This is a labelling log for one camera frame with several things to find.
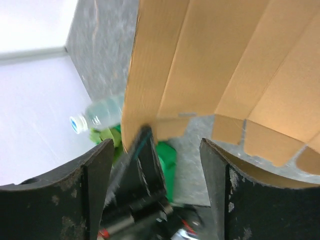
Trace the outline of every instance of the cardboard box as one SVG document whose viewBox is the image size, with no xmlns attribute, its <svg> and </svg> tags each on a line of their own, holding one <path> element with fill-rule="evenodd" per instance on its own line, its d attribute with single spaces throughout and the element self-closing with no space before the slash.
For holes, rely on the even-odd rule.
<svg viewBox="0 0 320 240">
<path fill-rule="evenodd" d="M 318 0 L 140 0 L 124 147 L 145 124 L 166 140 L 215 114 L 212 139 L 244 134 L 275 166 L 307 144 L 297 166 L 320 174 L 319 66 Z"/>
</svg>

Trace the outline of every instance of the green plastic object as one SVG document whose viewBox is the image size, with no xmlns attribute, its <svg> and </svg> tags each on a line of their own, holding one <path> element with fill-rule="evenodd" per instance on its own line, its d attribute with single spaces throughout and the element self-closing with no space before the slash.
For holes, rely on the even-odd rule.
<svg viewBox="0 0 320 240">
<path fill-rule="evenodd" d="M 105 139 L 113 139 L 114 142 L 114 159 L 115 163 L 118 157 L 123 153 L 123 146 L 121 142 L 121 127 L 120 125 L 111 128 L 105 129 L 103 131 L 97 131 L 95 129 L 91 130 L 90 139 L 99 144 Z M 162 167 L 165 186 L 166 186 L 166 197 L 170 203 L 174 200 L 174 183 L 175 183 L 175 173 L 176 173 L 176 161 L 177 161 L 177 152 L 176 150 L 166 144 L 163 141 L 160 141 L 155 147 L 155 150 L 158 154 L 159 161 Z"/>
</svg>

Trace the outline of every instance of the green object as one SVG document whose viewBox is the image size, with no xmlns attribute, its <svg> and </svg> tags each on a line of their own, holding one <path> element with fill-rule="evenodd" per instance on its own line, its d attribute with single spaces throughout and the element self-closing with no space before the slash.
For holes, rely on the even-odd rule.
<svg viewBox="0 0 320 240">
<path fill-rule="evenodd" d="M 121 127 L 120 125 L 114 128 L 107 128 L 103 131 L 98 131 L 96 129 L 91 129 L 90 139 L 99 144 L 105 139 L 113 139 L 114 142 L 114 158 L 113 163 L 115 163 L 118 157 L 123 153 L 123 145 L 121 142 Z M 170 203 L 173 202 L 174 198 L 174 183 L 175 183 L 175 172 L 176 172 L 176 160 L 177 152 L 176 150 L 160 141 L 155 147 L 158 154 L 160 165 L 163 171 L 165 186 L 166 186 L 166 197 Z"/>
</svg>

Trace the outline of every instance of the cardboard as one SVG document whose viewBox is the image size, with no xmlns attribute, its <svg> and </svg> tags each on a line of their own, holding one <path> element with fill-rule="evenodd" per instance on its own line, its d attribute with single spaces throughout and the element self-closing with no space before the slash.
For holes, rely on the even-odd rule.
<svg viewBox="0 0 320 240">
<path fill-rule="evenodd" d="M 297 165 L 320 174 L 319 66 L 320 1 L 140 0 L 124 147 L 145 124 L 165 140 L 215 114 L 212 139 L 244 135 L 245 152 L 275 166 L 307 144 L 312 160 Z"/>
</svg>

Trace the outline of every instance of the red object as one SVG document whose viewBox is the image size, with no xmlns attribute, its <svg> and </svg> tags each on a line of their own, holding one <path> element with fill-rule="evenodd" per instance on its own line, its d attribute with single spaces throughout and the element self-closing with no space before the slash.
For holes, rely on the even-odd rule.
<svg viewBox="0 0 320 240">
<path fill-rule="evenodd" d="M 184 225 L 191 233 L 193 233 L 193 234 L 196 233 L 196 232 L 192 229 L 192 227 L 190 227 L 189 224 L 188 224 L 185 220 L 181 219 L 181 221 L 182 221 L 183 225 Z"/>
<path fill-rule="evenodd" d="M 103 237 L 104 239 L 107 239 L 110 237 L 109 232 L 105 228 L 99 231 L 98 236 Z"/>
</svg>

